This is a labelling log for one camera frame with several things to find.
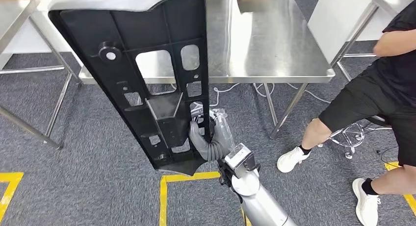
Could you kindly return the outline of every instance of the man's leg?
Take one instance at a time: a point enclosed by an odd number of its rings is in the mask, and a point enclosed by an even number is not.
[[[379,103],[390,104],[391,102],[371,78],[367,76],[355,78],[345,86],[317,119],[309,123],[302,144],[279,157],[277,168],[283,173],[292,171],[296,164],[309,157],[313,147],[325,142],[332,132],[353,122],[382,113],[384,107]]]
[[[403,165],[387,171],[373,180],[371,187],[378,194],[416,194],[416,167]]]
[[[325,142],[332,131],[319,119],[313,119],[305,129],[302,139],[302,148],[311,150],[318,144]]]
[[[356,213],[364,226],[377,225],[379,194],[416,194],[416,108],[399,107],[387,117],[399,145],[399,165],[403,167],[387,171],[375,180],[354,180]]]
[[[378,194],[416,194],[416,108],[402,108],[389,115],[399,145],[402,168],[388,171],[371,182]]]

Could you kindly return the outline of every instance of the knee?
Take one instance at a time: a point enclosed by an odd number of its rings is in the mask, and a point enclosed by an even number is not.
[[[308,129],[321,135],[331,135],[331,130],[319,119],[315,118],[309,123]]]
[[[408,180],[414,183],[414,186],[416,186],[416,167],[403,165],[403,169]]]

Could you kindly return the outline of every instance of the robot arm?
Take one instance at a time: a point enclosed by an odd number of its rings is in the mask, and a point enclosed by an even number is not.
[[[214,114],[215,134],[207,143],[198,133],[198,124],[191,122],[189,138],[207,161],[218,162],[220,182],[239,197],[241,207],[253,226],[296,226],[259,180],[260,165],[244,145],[234,145],[225,114]]]

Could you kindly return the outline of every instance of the ankle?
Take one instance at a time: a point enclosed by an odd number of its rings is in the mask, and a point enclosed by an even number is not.
[[[379,195],[371,186],[371,182],[373,180],[366,179],[365,182],[361,185],[361,188],[364,190],[365,194],[367,195]]]
[[[312,149],[304,149],[302,145],[299,145],[298,147],[303,151],[303,155],[308,155],[312,150]]]

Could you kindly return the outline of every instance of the black plastic panel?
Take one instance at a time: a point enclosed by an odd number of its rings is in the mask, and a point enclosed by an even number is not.
[[[164,0],[145,12],[52,10],[49,18],[108,96],[153,167],[194,174],[205,160],[193,144],[181,153],[173,153],[172,148],[188,142],[189,106],[194,101],[203,104],[204,117],[209,117],[205,0]],[[199,67],[193,71],[182,66],[181,49],[187,45],[199,48]],[[178,86],[172,94],[151,95],[136,64],[138,54],[156,50],[166,50],[171,56]],[[107,53],[115,58],[108,59]],[[202,93],[190,98],[186,85],[195,81],[201,83]],[[131,106],[124,96],[134,92],[142,105]],[[209,141],[209,119],[201,127]]]

